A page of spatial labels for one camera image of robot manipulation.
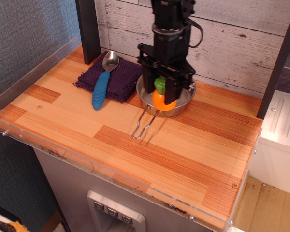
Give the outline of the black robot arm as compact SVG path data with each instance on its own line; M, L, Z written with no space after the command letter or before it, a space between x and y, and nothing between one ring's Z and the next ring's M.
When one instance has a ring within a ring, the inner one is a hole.
M191 27L194 22L193 0L153 0L153 45L139 44L138 63L142 66L143 84L147 93L155 89L154 82L164 77L166 105L180 98L182 90L194 89L195 69L187 62Z

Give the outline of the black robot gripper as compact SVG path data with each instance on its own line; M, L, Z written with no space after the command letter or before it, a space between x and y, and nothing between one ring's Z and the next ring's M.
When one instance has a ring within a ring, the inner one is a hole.
M180 97L183 89L194 89L192 77L196 71L186 60L189 49L193 47L189 44L191 24L180 23L174 28L165 29L154 23L152 31L153 45L138 45L138 62L142 65L143 84L147 94L155 90L156 78L166 78L164 103L168 105Z

